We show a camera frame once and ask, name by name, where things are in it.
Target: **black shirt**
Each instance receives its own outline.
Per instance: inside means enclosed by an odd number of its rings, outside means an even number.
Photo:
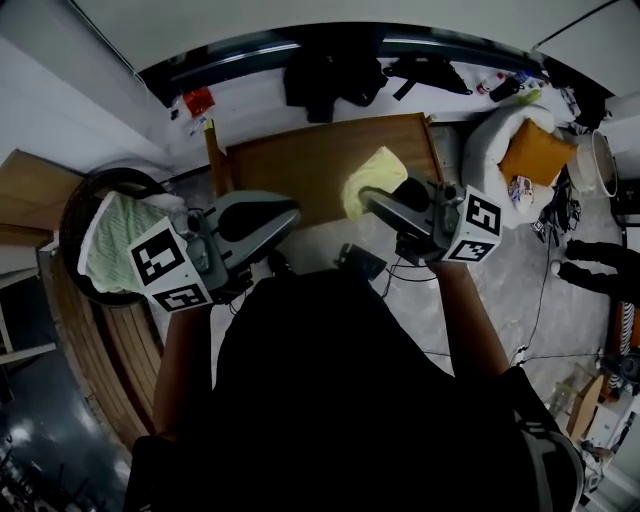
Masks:
[[[521,369],[462,385],[368,283],[266,279],[227,330],[203,428],[137,441],[125,510],[535,508],[514,407],[557,430]]]

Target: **orange pillow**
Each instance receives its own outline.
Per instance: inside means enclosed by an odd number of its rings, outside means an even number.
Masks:
[[[515,176],[525,176],[548,187],[575,152],[576,146],[545,132],[527,119],[511,139],[499,166],[507,184]]]

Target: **black pants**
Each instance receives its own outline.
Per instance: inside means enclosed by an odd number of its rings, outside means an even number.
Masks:
[[[563,263],[558,274],[562,279],[581,288],[604,293],[615,300],[631,302],[640,307],[640,254],[616,244],[590,244],[571,240],[567,245],[567,258],[597,261],[615,268],[618,273],[592,274],[573,263]]]

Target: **red and white bottle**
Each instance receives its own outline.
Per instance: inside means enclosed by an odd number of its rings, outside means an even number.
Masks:
[[[504,73],[496,73],[495,75],[492,75],[489,78],[485,78],[482,82],[480,82],[476,86],[476,90],[480,94],[487,94],[493,91],[502,82],[504,82],[504,79],[505,79]]]

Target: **white sofa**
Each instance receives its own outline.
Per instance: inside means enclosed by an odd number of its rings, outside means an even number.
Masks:
[[[462,184],[471,185],[496,201],[502,208],[503,225],[509,229],[538,220],[543,208],[553,199],[551,187],[534,183],[533,204],[526,213],[520,213],[509,197],[507,182],[498,167],[509,142],[526,119],[548,133],[555,131],[554,135],[562,138],[555,130],[553,114],[547,109],[536,105],[500,108],[471,134],[462,159]]]

